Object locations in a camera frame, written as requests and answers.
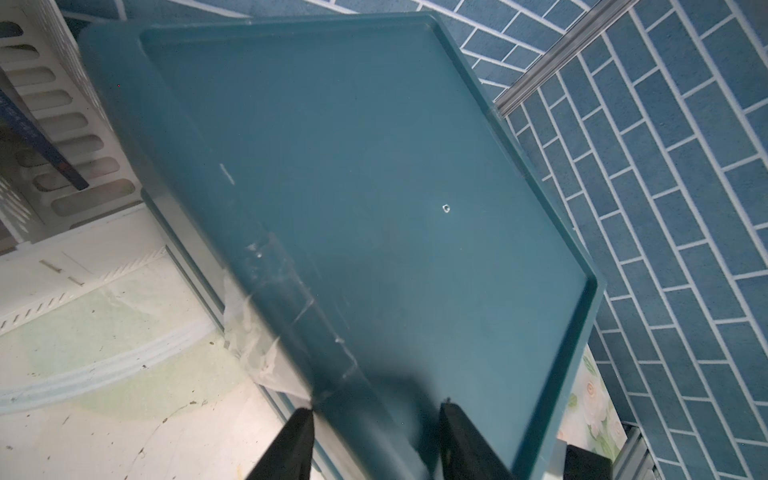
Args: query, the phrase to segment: white grout line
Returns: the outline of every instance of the white grout line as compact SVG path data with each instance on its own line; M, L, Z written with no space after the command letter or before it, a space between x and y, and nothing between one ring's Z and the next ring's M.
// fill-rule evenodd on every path
M744 108L744 113L745 114L751 114L752 112L754 112L758 108L764 107L766 105L768 105L768 98L764 98L763 100L758 101L757 103L751 104L747 108Z
M597 107L597 108L595 108L593 111L589 112L589 113L588 113L588 114L586 114L584 117L581 117L581 120L587 120L589 117L591 117L592 115L594 115L594 114L598 113L598 112L599 112L600 110L602 110L602 109L603 109L602 107Z
M510 65L509 63L504 63L503 61L496 60L495 58L486 57L485 55L481 55L479 53L476 53L472 50L467 50L464 48L464 45L466 45L469 42L469 39L475 34L477 30L472 31L472 33L467 37L467 39L464 41L464 44L461 46L462 53L469 54L473 57L477 57L480 60L485 60L488 63L492 63L494 65L497 65L499 67L508 68L509 70L519 71L521 73L525 73L525 70L520 67L515 67L514 65Z
M677 248L678 250L685 250L687 248L693 248L693 247L698 247L699 245L704 245L705 243L709 243L709 239L705 238L703 240L696 240L695 242L686 243L684 245L680 245L675 248Z
M609 214L605 214L602 217L598 218L598 220L605 220L606 218L611 218L614 215L618 215L621 213L621 210L614 210L610 212Z
M631 131L631 130L633 130L633 129L635 129L635 128L639 127L639 126L641 126L641 125L642 125L642 124L644 124L644 123L645 123L645 118L641 118L640 120L638 120L638 121L634 122L634 123L633 123L632 125L630 125L629 127L626 127L625 129L623 129L622 131L620 131L620 132L619 132L619 135L622 135L622 136L624 136L624 134L628 133L629 131Z
M668 16L672 15L674 13L674 8L670 8L670 11L665 13L664 15L660 16L658 20L656 20L654 23L650 24L648 28L645 29L645 31L651 31L654 28L656 28L661 22L667 19Z
M616 178L616 177L620 177L621 175L624 175L624 174L626 174L627 172L631 172L631 171L632 171L632 166L630 165L630 166L629 166L629 167L627 167L627 168L622 168L621 170L619 170L619 171L618 171L618 172L616 172L615 174L612 174L612 175L611 175L610 177L608 177L608 178L610 178L611 180L613 180L614 178Z
M746 19L746 15L741 11L741 7L733 0L725 0L725 2L728 5L728 8L730 8L730 10L736 16L736 20L739 22L741 29L744 30L746 37L750 40L750 43L757 51L758 56L760 56L760 58L763 60L763 63L766 65L766 67L768 67L768 53L766 53L763 44L760 43L760 39L757 37L757 33L752 28L752 25L750 25L749 21Z
M683 9L680 7L680 4L679 4L678 0L671 0L671 2L672 2L673 7L675 7L675 9L678 11L678 15L680 16L680 20L683 22L683 24L685 25L685 28L689 31L689 35L690 35L691 32L693 31L693 26L690 24L690 19L684 13ZM629 15L631 16L635 26L639 28L639 25L641 23L640 23L640 19L637 17L637 13L635 13L635 11L633 9L631 9L629 11ZM680 96L680 92L678 91L677 86L675 85L675 83L672 81L672 78L670 76L669 71L667 70L667 68L664 65L664 63L661 61L660 55L659 55L658 51L656 50L656 47L653 45L653 42L650 41L650 39L648 38L648 35L647 35L646 32L642 31L641 32L641 37L643 38L644 43L646 44L646 47L648 48L648 51L651 53L651 56L653 56L654 60L657 62L657 64L660 65L660 70L661 70L662 75L664 76L664 80L669 84L670 89L671 89L673 95L675 96L675 98L677 99L677 102L680 105L680 108L682 109L684 115L686 116L686 119L688 120L691 128L693 128L694 133L699 137L701 145L702 145L702 148L704 149L705 153L707 154L707 158L710 161L710 163L712 164L713 169L717 172L718 177L720 178L720 181L723 182L723 185L725 185L726 191L727 191L727 193L729 195L729 198L731 199L731 201L733 202L733 204L734 204L734 206L735 206L735 208L737 210L739 210L739 209L742 210L740 213L745 217L746 213L743 212L743 208L740 206L740 204L737 203L738 200L735 199L735 194L733 193L732 190L730 190L730 185L727 182L723 181L724 180L723 179L723 173L717 167L717 162L715 161L715 159L714 159L714 157L712 155L712 152L709 149L709 145L707 144L706 139L703 137L703 135L701 134L701 131L700 131L698 125L693 120L693 116L690 114L690 111L688 110L688 106L686 105L686 103L682 99L682 97ZM611 51L611 53L615 55L615 51L613 49L613 45L610 43L610 40L608 38L605 38L605 41L607 43L609 51ZM722 76L718 77L718 75L720 75L720 73L716 70L716 68L713 68L714 65L713 65L713 63L711 61L711 58L709 58L708 52L706 52L706 49L703 48L703 45L701 44L700 40L695 38L694 42L697 42L697 46L702 51L702 55L703 56L706 55L708 57L709 65L710 65L710 70L712 70L715 78L717 78L718 82L720 83L720 81L722 80ZM624 76L625 81L626 81L626 71L624 71L624 68L621 65L619 65L619 71ZM720 86L723 88L723 90L725 90L724 83L720 84ZM637 92L634 91L634 88L631 89L631 93L632 93L636 103L638 103L638 107L640 108L642 115L643 116L647 116L647 112L645 111L645 106L642 105L642 103L639 102L639 98L637 97ZM658 132L656 132L655 126L653 126L652 124L649 124L649 128L650 128L650 132L654 136L654 140L657 142L657 144L658 145L663 145L663 143L661 142L660 137L658 135ZM696 205L694 204L693 200L691 199L690 193L688 192L687 187L685 187L685 185L683 184L682 180L680 179L680 174L679 174L679 172L677 172L677 169L674 166L674 163L672 162L671 158L669 157L668 152L664 151L662 154L664 156L664 160L667 162L667 166L670 168L670 172L673 174L673 176L675 178L675 181L681 186L680 191L683 194L683 196L684 196L684 198L686 200L686 203L688 204L688 207L691 209L691 212L693 213L694 217L696 218L697 222L699 223L700 229L701 229L702 233L704 234L704 236L708 240L711 239L710 231L709 231L707 225L704 223L703 218L702 218L698 208L696 207ZM652 204L652 208L654 208L654 214L657 216L657 219L659 220L659 223L662 226L662 230L664 231L665 236L667 236L667 239L670 242L670 244L674 245L674 242L671 239L671 235L669 234L669 230L667 229L667 225L665 224L663 217L656 211L655 204ZM750 234L753 236L753 240L756 240L756 233L754 231L751 231ZM738 289L738 286L736 285L735 281L733 280L733 277L730 276L730 271L727 269L727 266L725 265L723 257L720 254L720 250L717 248L717 245L715 245L714 242L710 242L710 247L711 247L711 250L713 251L713 254L715 255L715 258L717 259L718 264L720 265L721 269L723 269L723 273L726 275L726 277L728 279L728 282L729 282L731 288L734 291L734 294L737 296L737 299L739 300L739 303L742 306L743 311L745 313L747 313L747 315L751 316L751 312L749 310L749 306L746 304L746 301L743 298L743 295L741 294L741 291ZM712 328L713 333L714 333L715 337L717 338L717 341L720 344L720 347L721 347L721 349L723 350L723 352L724 352L724 354L726 356L726 359L730 362L730 364L732 366L735 367L735 363L733 362L733 357L730 355L730 351L726 347L726 344L725 344L722 336L720 335L720 331L715 326L716 324L714 323L713 318L712 318L708 308L706 307L706 305L705 305L705 303L703 301L703 297L701 295L701 292L698 290L698 286L693 282L693 280L692 280L692 278L690 276L690 271L688 270L688 267L685 264L685 262L682 260L682 257L680 255L680 251L678 249L673 249L673 253L674 253L675 257L677 258L678 263L680 264L680 268L683 270L686 278L688 279L689 283L691 284L691 287L692 287L692 290L694 292L694 295L697 298L697 301L699 302L699 304L700 304L700 306L701 306L701 308L702 308L702 310L704 312L704 315L707 318L707 321L710 323L710 327ZM763 258L764 258L764 256L765 256L765 249L764 248L763 248L761 254L763 255ZM674 314L673 314L673 319L674 319L675 322L677 322L677 318L674 316ZM757 329L755 328L754 324L752 325L752 327L753 327L753 330L755 332L755 335L756 335L757 339L762 343L763 348L765 349L766 348L765 338L762 336L762 334L758 334ZM686 349L688 350L688 354L690 355L690 357L692 359L695 359L696 357L693 354L693 351L690 349L690 345L688 344L687 338L685 336L680 336L680 337L683 340L683 344L685 345ZM698 366L697 363L694 363L694 365L695 365L695 367L697 369L697 373L699 374L700 378L702 379L702 383L704 385L704 388L707 391L707 395L714 399L714 396L712 395L712 392L711 392L710 387L709 387L709 383L707 382L707 379L704 377L703 373L701 372L700 367ZM760 416L759 412L757 411L756 406L754 405L754 401L753 401L751 395L749 394L749 389L746 387L746 384L743 381L743 378L742 378L738 368L734 368L733 370L734 370L735 376L737 378L737 382L740 385L740 388L743 390L743 393L745 394L748 402L751 402L750 403L750 408L752 409L753 414L755 415L755 418L758 421L763 434L766 437L768 437L768 429L766 429L765 422L762 420L762 417ZM723 423L723 427L724 427L724 429L725 429L725 431L726 431L726 433L727 433L727 435L729 437L729 440L731 441L731 443L733 445L734 450L737 452L737 456L739 457L739 460L740 460L742 466L744 467L744 471L745 472L750 472L750 470L748 469L748 467L746 465L746 461L744 460L744 457L741 455L741 452L739 451L737 445L735 444L735 441L733 440L733 433L731 432L729 424L725 421L725 417L724 417L724 415L722 413L722 410L720 408L719 403L717 401L713 401L713 405L714 405L714 408L715 408L715 411L717 413L718 418ZM707 457L707 461L711 464L711 458L709 456L709 452L704 448L703 443L701 442L700 439L699 439L699 441L700 441L700 443L702 445L702 449L704 450L705 456Z
M120 20L128 20L128 16L125 14L125 4L123 0L114 0L114 7L118 10L118 18Z
M575 199L576 197L578 197L579 195L583 195L583 194L584 194L584 191L583 191L583 190L582 190L582 191L580 191L580 192L576 192L575 194L573 194L573 195L571 195L571 196L569 196L569 197L566 197L566 198L565 198L565 201L573 200L573 199Z
M60 10L60 12L61 16L64 18L73 18L74 20L82 20L83 22L103 23L110 21L109 18L97 17L85 13L70 12L69 10Z
M760 158L759 154L758 155L753 155L751 157L743 158L742 160L739 160L737 162L733 162L730 165L726 165L725 167L722 167L721 170L724 171L724 172L727 172L727 171L733 170L734 168L738 168L738 167L741 167L742 165L746 165L748 163L751 163L751 162L757 160L758 158Z
M737 318L737 319L712 320L712 322L715 325L725 325L727 323L745 323L745 322L748 323L749 321L750 321L750 319L748 319L746 317L744 317L744 318Z
M645 260L645 258L642 255L640 255L639 257L630 258L629 260L622 260L621 262L619 262L619 265L626 265L628 263L640 262L642 260Z
M466 18L463 15L459 15L458 13L454 12L453 10L448 10L447 8L445 8L445 7L441 6L441 5L438 5L438 4L434 3L434 2L431 2L429 0L422 0L422 3L424 4L424 6L429 7L432 10L435 10L437 12L440 12L443 15L446 15L448 17L454 18L455 20L459 20L460 22L464 22L467 25L475 27L478 30L482 30L485 33L489 33L489 34L491 34L491 35L493 35L495 37L503 38L506 41L509 41L511 43L516 43L518 45L522 45L523 47L526 47L529 50L535 51L539 55L543 55L544 53L546 53L545 51L541 50L540 48L536 48L533 45L530 45L526 41L518 40L517 38L512 37L510 35L507 35L507 34L504 34L504 33L500 33L500 32L498 32L496 30L493 30L492 28L487 27L486 25L483 25L480 22L475 22L474 20L471 20L470 18Z
M613 61L614 61L613 58L609 58L608 60L604 61L602 65L600 65L599 67L595 68L594 71L590 72L590 74L591 75L596 75L600 70L602 70L603 68L606 68L608 65L613 63Z
M611 56L615 57L615 52L612 51L611 52ZM582 68L586 71L587 69L586 69L586 63L584 62L584 58L581 56L581 54L577 55L577 58L580 61ZM557 76L558 80L560 81L560 84L563 87L563 91L568 96L568 103L570 104L571 109L573 111L576 111L576 107L575 107L575 104L573 102L573 98L571 97L570 93L568 92L568 89L565 87L565 84L563 82L563 79L561 77L560 72L557 72L555 75ZM605 101L602 98L602 95L601 95L600 91L596 88L596 86L594 84L594 78L588 75L588 80L590 81L590 85L592 86L595 94L598 96L598 100L600 101L601 105L605 106ZM609 112L607 112L607 110L606 110L606 113L608 114L607 117L608 117L609 122L611 122L611 127L613 129L615 129L616 128L616 124L615 124L615 122L613 122L612 116L609 115ZM552 122L552 124L554 126L555 132L558 135L561 135L560 128L557 125L557 123L554 121L554 117L552 117L551 112L548 111L548 114L549 114L549 117L550 117L550 121ZM589 148L596 152L596 150L594 149L594 145L593 145L592 139L587 134L586 128L584 127L584 122L581 119L579 119L578 123L579 123L579 127L580 127L582 133L584 133L584 136L587 139L587 143L589 145ZM622 145L622 148L625 150L625 153L626 153L627 157L630 159L629 161L631 162L631 166L634 166L634 162L631 160L631 157L629 156L628 151L626 150L626 145L624 145L623 141L622 141L621 145ZM567 151L566 151L566 155L570 158L570 154ZM596 158L596 161L597 161L598 168L600 168L600 171L601 171L603 177L604 178L608 177L607 171L605 170L605 166L602 164L602 161L600 160L599 155L595 154L595 158ZM584 189L584 182L581 179L581 174L579 173L577 168L574 168L574 175L576 176L579 184L581 185L581 188ZM637 234L634 232L634 229L631 226L631 224L627 221L626 211L624 210L624 207L621 204L621 200L619 199L618 195L616 194L616 190L615 190L613 184L609 180L606 180L606 183L608 185L609 190L611 191L611 195L614 197L614 199L616 201L616 204L618 205L618 209L622 212L622 216L624 218L624 221L627 224L627 228L630 230L630 233L631 233L631 235L633 237L634 242L636 243L636 247L637 247L638 251L640 252L641 255L643 255L644 257L647 258L647 256L645 255L645 252L644 252L644 249L643 249L642 245L640 245L640 243L637 241ZM592 212L593 217L594 218L598 218L597 211L594 209L594 205L592 204L591 198L589 197L589 195L585 195L584 197L587 200L587 204L588 204L588 206L590 208L590 211ZM608 235L605 232L603 223L598 221L597 224L598 224L598 228L599 228L601 234L606 239L606 244L607 244L608 250L611 252L611 257L613 258L614 262L618 265L618 256L616 255L616 251L614 250L613 245L611 245L611 242L608 239L609 237L608 237ZM658 280L656 279L655 272L653 271L653 269L650 268L650 265L647 265L647 267L648 267L648 271L649 271L649 273L651 275L651 278L653 279L654 283L657 285L657 288L659 288ZM632 293L633 292L632 285L629 283L629 281L627 279L627 274L624 271L624 268L622 266L620 266L620 265L618 265L617 268L618 268L619 274L621 275L621 279L624 281L624 284L627 287L627 290ZM655 348L655 350L657 352L658 357L660 359L663 359L664 356L661 354L661 351L660 351L660 349L659 349L659 347L658 347L658 345L656 343L656 339L651 334L651 331L650 331L649 326L648 326L648 322L647 322L647 320L645 318L645 314L643 313L643 310L640 308L640 304L637 301L637 298L635 298L634 296L631 296L631 298L632 298L632 302L633 302L635 308L637 309L638 314L639 314L639 316L641 318L641 322L643 323L643 326L644 326L644 328L647 331L647 334L648 334L648 336L649 336L649 338L651 340L651 343L654 345L654 348ZM665 302L665 306L670 311L670 314L671 314L671 308L668 305L668 303L666 301L666 298L663 295L661 296L661 298ZM617 324L619 325L619 327L621 327L621 320L619 319L619 316L616 315L616 311L614 309L613 304L611 302L609 302L608 306L611 309L611 312L614 314L614 318L616 319ZM637 357L636 357L636 355L635 355L635 353L634 353L634 351L632 349L632 346L631 346L631 344L629 342L629 339L627 338L626 332L622 332L621 335L622 335L623 340L626 342L627 349L628 349L628 352L630 353L630 356L631 356L632 360L635 362L636 366L639 365L639 363L637 361ZM669 367L666 364L663 364L663 367L664 367L664 370L665 370L666 374L669 375L670 378L671 378ZM643 382L643 385L644 385L645 389L648 392L651 392L652 390L650 389L648 381L645 378L645 373L643 372L643 369L638 366L637 367L637 371L638 371L638 374L640 375L640 378L641 378L641 380ZM677 395L680 395L680 392L677 391L677 385L674 382L672 382L672 386L673 386L673 389L675 390L675 393ZM669 435L667 423L664 420L664 417L661 415L661 409L660 409L660 407L659 407L659 405L657 403L656 398L653 397L652 395L650 395L650 393L649 393L649 398L650 398L651 403L653 404L653 406L654 406L654 408L656 410L656 413L658 415L658 418L659 418L662 426L665 428L665 431L667 432L667 435ZM672 445L672 449L673 449L675 455L677 456L677 458L682 458L682 456L680 455L680 452L678 451L677 446L674 444L674 442L671 442L671 445ZM654 454L653 446L652 445L649 445L649 450L651 451L651 454L653 455L653 457L656 458L656 455ZM683 470L684 470L684 474L686 475L686 478L688 478L690 480L690 473L688 472L687 467L684 466Z
M227 10L226 8L221 7L214 7L213 5L208 5L207 3L198 2L197 0L167 0L168 2L177 3L179 5L184 5L185 7L191 7L196 8L197 10L202 10L204 12L209 13L215 13L217 15L221 15L222 17L228 17L228 18L250 18L248 15L239 13L239 12L233 12L231 10Z
M699 91L699 90L701 90L702 88L705 88L705 87L707 87L707 86L709 86L709 85L713 84L715 81L716 81L716 80L715 80L715 77L712 77L712 78L710 78L709 80L705 80L705 81L701 82L701 83L700 83L700 84L698 84L697 86L695 86L695 87L691 88L689 91L685 92L685 93L683 94L683 98L688 98L688 97L690 97L691 95L695 94L696 92L698 92L698 91Z
M686 283L685 285L676 285L676 286L666 286L663 289L661 289L662 292L674 292L676 290L685 290L686 288L690 288L690 284Z
M549 147L550 145L552 145L554 142L556 142L556 141L558 141L558 140L560 140L560 137L555 137L555 138L553 138L553 139L549 140L547 143L543 144L543 145L541 146L541 148L546 148L546 147Z
M750 272L750 273L741 273L739 275L734 275L734 280L744 280L746 278L754 278L756 276L765 276L768 275L768 270L758 270L756 272Z
M650 77L651 75L653 75L653 74L654 74L654 73L656 73L657 71L659 71L659 66L658 66L658 65L657 65L657 66L655 66L655 67L653 67L651 70L649 70L649 71L645 72L644 74L642 74L642 76L641 76L640 78L638 78L637 80L635 80L635 81L633 81L633 82L632 82L632 85L637 85L637 84L639 84L640 82L642 82L642 81L643 81L643 80L645 80L646 78Z
M537 21L537 22L539 22L539 23L541 23L543 25L548 26L549 28L551 28L552 30L556 31L560 35L565 35L565 33L566 33L566 31L563 30L562 28L558 27L557 25L555 25L554 23L550 22L546 18L544 18L544 17L542 17L540 15L537 15L532 10L529 10L528 8L518 4L517 2L513 2L512 0L499 0L499 1L501 3L505 3L505 4L509 5L512 8L515 8L515 9L519 10L520 12L524 13L525 16L530 17L530 18L534 19L535 21Z
M659 192L658 194L653 194L650 197L653 198L654 200L656 200L657 198L663 197L664 195L672 194L672 193L678 191L679 189L680 189L680 185L678 185L676 187L672 187L672 188L667 188L665 191Z
M684 138L683 140L677 142L676 144L672 144L671 146L667 147L667 151L672 151L675 148L682 147L685 144L689 144L690 142L696 140L696 135L691 135L688 138Z
M706 32L704 32L703 34L701 34L701 36L699 36L699 38L701 38L702 40L704 40L706 37L708 37L708 36L712 35L712 34L713 34L713 33L714 33L716 30L718 30L720 27L722 27L722 26L723 26L723 25L725 25L726 23L730 22L730 21L731 21L731 20L733 20L734 18L735 18L735 17L733 16L733 13L732 13L732 14L730 14L730 15L728 15L726 18L723 18L722 20L720 20L719 22L717 22L717 23L716 23L716 24L715 24L715 25L714 25L712 28L710 28L709 30L707 30Z

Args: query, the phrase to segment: blue brick tile wall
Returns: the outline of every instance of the blue brick tile wall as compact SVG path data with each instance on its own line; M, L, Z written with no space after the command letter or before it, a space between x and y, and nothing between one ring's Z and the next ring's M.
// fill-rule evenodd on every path
M766 44L763 0L640 0L509 117L608 281L590 346L667 480L768 478Z

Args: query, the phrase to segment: blue tile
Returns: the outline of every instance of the blue tile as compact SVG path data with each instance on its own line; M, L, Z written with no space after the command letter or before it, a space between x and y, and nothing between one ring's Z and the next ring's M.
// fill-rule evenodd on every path
M616 64L610 64L595 74L594 82L600 89L605 105L614 118L616 128L619 131L626 129L642 118Z
M562 101L555 105L552 108L552 117L560 128L560 135L563 137L565 147L570 152L571 158L578 158L585 154L589 150L589 143L573 110L571 110L571 104Z
M704 312L691 289L667 292L667 301L677 324L697 360L725 360L723 350L712 332Z
M571 162L565 155L560 141L556 140L552 145L544 149L547 158L549 159L549 166L552 168L554 177L558 179L560 190L563 192L563 197L570 197L581 190L576 175L574 174Z
M584 117L600 106L598 97L594 94L587 74L584 73L578 58L569 61L560 70L560 75L580 116Z
M598 269L603 273L607 281L605 287L609 296L627 295L629 292L627 286L624 284L624 279L621 278L616 262L611 255L611 251L608 249L607 243L605 243L605 237L600 232L598 223L592 215L592 211L587 204L587 200L584 195L572 199L568 202L571 208L571 213L574 216L578 229L581 232L581 236L584 238L589 254L594 260Z
M680 405L680 400L674 392L667 372L661 365L641 365L645 380L648 382L651 394L656 399L661 416L667 426L675 430L691 431L690 423L685 418L685 411Z
M680 0L680 6L699 35L730 15L730 9L723 0Z
M464 48L494 60L502 60L514 46L515 44L510 41L491 35L486 31L478 30L469 39Z
M658 197L654 201L676 245L685 245L704 238L680 191Z
M485 93L488 94L490 101L493 101L504 91L504 88L497 87L496 85L483 84L482 87L485 89Z
M629 167L627 156L621 148L611 124L605 113L599 111L587 120L584 120L584 127L587 129L589 138L597 152L600 162L605 167L605 173L613 175L624 168Z
M657 466L664 473L665 480L688 480L683 469L677 465L659 462Z
M498 0L465 0L456 13L496 31L502 31L517 12Z
M764 269L763 259L699 142L691 141L672 150L670 157L731 273Z
M521 133L518 136L518 141L523 147L523 150L525 150L525 153L528 154L528 158L531 159L534 168L538 172L538 177L544 178L549 175L549 167L547 167L547 163L544 161L544 156L541 154L541 150L536 144L536 139L534 138L531 129L529 128Z
M697 245L681 250L680 255L688 266L690 276L694 279L694 283L704 300L704 305L707 306L713 319L731 319L744 316L744 312L733 295L733 291L717 264L709 245Z
M762 160L725 173L752 223L768 222L768 170Z
M418 6L410 0L336 0L336 4L358 13L413 12Z
M712 59L742 108L768 97L768 68L735 19L704 39Z
M512 113L509 114L509 122L512 124L512 128L515 130L515 133L522 130L523 127L528 124L528 119L525 117L523 107L517 107L512 111Z
M611 25L607 33L631 81L637 80L656 66L654 58L650 56L640 32L637 31L628 13Z
M745 278L737 280L736 284L744 295L746 304L750 306L752 316L763 331L763 335L768 337L768 276Z
M750 404L729 365L702 365L701 371L720 406L725 422L738 439L765 441Z
M560 28L567 30L571 23L584 13L581 7L569 0L560 0L545 17Z
M587 64L589 71L595 71L611 58L611 53L605 45L605 40L602 37L597 37L581 51L581 56L584 58L584 63Z
M768 148L768 105L764 105L757 110L750 112L746 116L752 128L755 129L757 137L760 139L760 143L765 148Z
M627 172L614 178L613 182L616 194L624 205L627 219L637 235L637 241L643 247L650 267L659 279L659 284L667 287L686 283L685 275L677 264L672 248L637 178L632 172Z
M504 33L543 51L549 50L561 37L555 30L527 15L518 15L512 24L504 30Z
M680 93L712 77L677 13L666 17L648 35Z
M755 154L752 141L717 83L691 95L686 103L718 164L725 167Z
M690 361L677 330L654 330L653 335L680 394L682 396L706 397L707 391Z
M505 58L504 63L514 65L518 68L528 68L536 58L538 58L538 53L518 45L518 47Z
M656 20L672 9L669 0L640 0L634 6L634 12L645 28L650 27Z
M543 15L552 6L554 0L517 0L516 3L537 15Z
M760 445L739 444L744 461L753 478L768 478L768 448Z
M576 169L581 175L581 181L584 188L587 189L589 198L592 200L594 210L599 217L615 211L618 208L614 195L605 182L605 177L600 171L597 161L592 154L587 155L576 162Z
M552 105L556 101L563 98L563 95L565 95L557 75L544 82L544 84L541 86L541 93L544 95L544 99L547 101L547 105Z
M651 195L677 186L667 161L645 123L624 134L624 143Z
M546 144L553 139L556 135L554 127L549 121L549 114L544 103L541 102L541 97L538 94L533 94L528 97L528 100L523 102L525 110L528 112L528 117L531 119L533 128L536 130L536 136L541 144Z
M645 263L627 263L624 265L624 273L627 275L627 281L632 287L648 325L670 325L672 323L670 314L654 285L654 281L650 278Z
M622 422L637 422L632 413L632 408L629 406L627 396L624 394L624 390L621 389L621 384L616 376L614 367L606 363L598 364L600 370L600 376L603 377L603 383L608 391L608 395L611 397L611 401L614 403L616 413L619 415L619 420Z
M659 360L654 344L632 299L615 300L612 303L616 317L621 322L621 328L627 335L627 341L634 352L634 357L637 360Z
M605 347L603 347L603 342L600 340L597 328L593 328L589 332L589 350L598 362L608 361L608 354L605 352Z
M554 178L549 177L549 180L545 181L544 185L547 187L547 190L549 190L551 199L554 201L554 205L558 209L558 216L565 222L566 225L573 227L571 218L568 216L568 212L565 209L565 204L563 204L563 199L560 198L558 189L554 186Z
M712 404L688 400L686 406L717 471L731 475L744 475L744 470L736 457L736 451L733 450Z
M726 323L717 328L752 398L768 401L768 357L749 323Z
M624 343L624 337L620 333L603 333L603 340L605 340L608 351L611 352L611 357L614 359L616 369L627 391L645 393L643 379L640 377L640 372L637 371L637 365L629 353L627 344Z
M643 426L648 443L656 456L675 462L677 455L675 455L669 437L661 425L659 414L656 412L653 402L648 397L632 396L630 399L634 411L637 413L637 419Z
M768 45L768 8L765 0L736 0L736 3L763 45Z
M694 134L661 72L657 71L637 84L635 90L665 146Z
M598 308L598 316L595 319L595 322L601 330L611 330L619 327L616 323L614 313L611 312L611 308L608 307L608 300L605 298L603 298L600 308Z
M518 78L520 78L520 75L522 75L519 71L500 67L485 60L481 60L480 63L475 66L474 71L478 78L502 85L512 85Z
M629 260L640 256L640 251L632 238L632 234L624 222L624 217L614 215L603 220L603 229L614 248L616 257L619 261Z
M710 464L707 463L707 457L701 451L701 446L696 437L673 433L672 439L675 445L677 445L677 451L680 452L680 457L683 458L683 463L685 468L688 469L691 478L696 480L716 480Z
M471 34L473 30L475 30L475 27L469 24L466 24L464 22L461 22L459 20L456 20L453 17L443 15L442 13L432 10L431 8L424 7L422 8L422 12L434 12L434 14L440 18L440 21L442 22L442 24L445 25L445 28L448 30L448 34L453 37L453 40L456 42L457 45L462 45L464 43L464 40L466 40L467 37L469 36L469 34Z
M56 4L62 10L75 13L85 13L94 17L118 19L118 8L114 0L57 0Z

